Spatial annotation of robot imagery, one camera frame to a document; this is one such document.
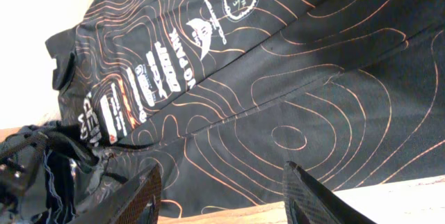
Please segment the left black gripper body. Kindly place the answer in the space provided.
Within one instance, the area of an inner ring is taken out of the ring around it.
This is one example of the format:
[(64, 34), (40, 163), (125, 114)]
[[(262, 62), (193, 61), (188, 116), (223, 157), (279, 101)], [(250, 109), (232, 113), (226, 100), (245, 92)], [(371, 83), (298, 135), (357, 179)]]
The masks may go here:
[[(43, 152), (54, 143), (41, 132), (32, 137), (18, 132), (1, 143), (1, 211), (19, 213), (19, 201), (35, 183)], [(87, 144), (75, 143), (73, 147), (77, 160), (70, 163), (76, 206), (99, 186), (99, 157)]]

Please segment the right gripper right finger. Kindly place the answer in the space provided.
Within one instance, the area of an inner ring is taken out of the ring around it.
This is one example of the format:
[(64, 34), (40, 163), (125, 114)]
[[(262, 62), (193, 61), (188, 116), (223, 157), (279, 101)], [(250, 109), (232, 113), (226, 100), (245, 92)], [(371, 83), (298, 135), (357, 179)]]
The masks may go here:
[(292, 161), (285, 163), (282, 190), (288, 224), (374, 224)]

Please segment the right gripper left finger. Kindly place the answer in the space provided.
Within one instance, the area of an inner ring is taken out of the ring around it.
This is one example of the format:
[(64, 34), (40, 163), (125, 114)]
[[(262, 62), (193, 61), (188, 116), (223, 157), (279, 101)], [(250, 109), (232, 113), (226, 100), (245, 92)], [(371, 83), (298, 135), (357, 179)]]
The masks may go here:
[(161, 189), (160, 166), (153, 163), (71, 224), (157, 224)]

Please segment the black jersey with orange contour lines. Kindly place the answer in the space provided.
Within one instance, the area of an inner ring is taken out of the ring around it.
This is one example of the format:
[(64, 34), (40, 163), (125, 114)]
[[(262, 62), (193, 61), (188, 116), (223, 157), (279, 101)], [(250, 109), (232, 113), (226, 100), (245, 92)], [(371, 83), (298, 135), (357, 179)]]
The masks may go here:
[(164, 216), (444, 174), (444, 0), (94, 0), (46, 43), (83, 213), (158, 164)]

